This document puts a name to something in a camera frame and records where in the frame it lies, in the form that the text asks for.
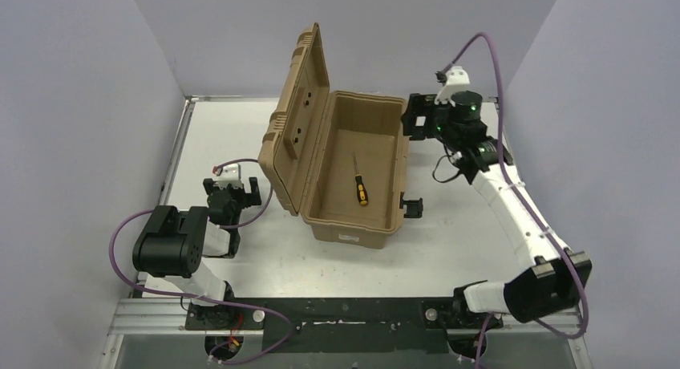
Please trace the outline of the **yellow black handled screwdriver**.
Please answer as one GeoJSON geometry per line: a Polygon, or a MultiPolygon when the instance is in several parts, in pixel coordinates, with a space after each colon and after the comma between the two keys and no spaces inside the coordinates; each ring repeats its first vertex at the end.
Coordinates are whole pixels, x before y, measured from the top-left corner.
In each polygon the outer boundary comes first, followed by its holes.
{"type": "Polygon", "coordinates": [[[362,179],[362,174],[359,171],[358,161],[357,161],[357,157],[356,157],[355,154],[353,154],[353,162],[354,162],[354,170],[355,170],[354,180],[355,180],[355,185],[356,185],[356,195],[357,195],[358,203],[361,206],[366,206],[366,205],[368,205],[367,190],[366,190],[366,186],[365,186],[363,179],[362,179]]]}

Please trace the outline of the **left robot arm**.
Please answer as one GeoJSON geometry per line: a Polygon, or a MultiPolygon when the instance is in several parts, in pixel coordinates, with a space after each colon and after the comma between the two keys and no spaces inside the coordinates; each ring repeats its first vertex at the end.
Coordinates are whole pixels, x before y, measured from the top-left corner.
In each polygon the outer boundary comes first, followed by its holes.
{"type": "Polygon", "coordinates": [[[240,177],[206,178],[205,206],[181,211],[158,205],[132,250],[139,272],[172,283],[189,296],[189,319],[209,329],[226,330],[238,324],[241,311],[233,302],[230,284],[217,277],[204,258],[236,256],[241,243],[237,228],[244,209],[262,204],[258,180],[249,187],[240,177]]]}

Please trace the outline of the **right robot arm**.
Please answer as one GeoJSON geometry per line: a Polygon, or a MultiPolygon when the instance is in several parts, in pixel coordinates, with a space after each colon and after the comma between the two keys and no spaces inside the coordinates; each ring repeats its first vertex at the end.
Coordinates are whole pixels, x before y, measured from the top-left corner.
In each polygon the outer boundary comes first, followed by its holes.
{"type": "Polygon", "coordinates": [[[439,102],[434,94],[410,95],[401,120],[410,140],[438,140],[444,159],[486,200],[503,228],[521,269],[508,282],[480,281],[454,290],[451,315],[469,328],[484,314],[510,314],[526,323],[576,307],[592,271],[584,252],[574,252],[544,222],[520,183],[509,150],[488,134],[482,96],[473,91],[439,102]]]}

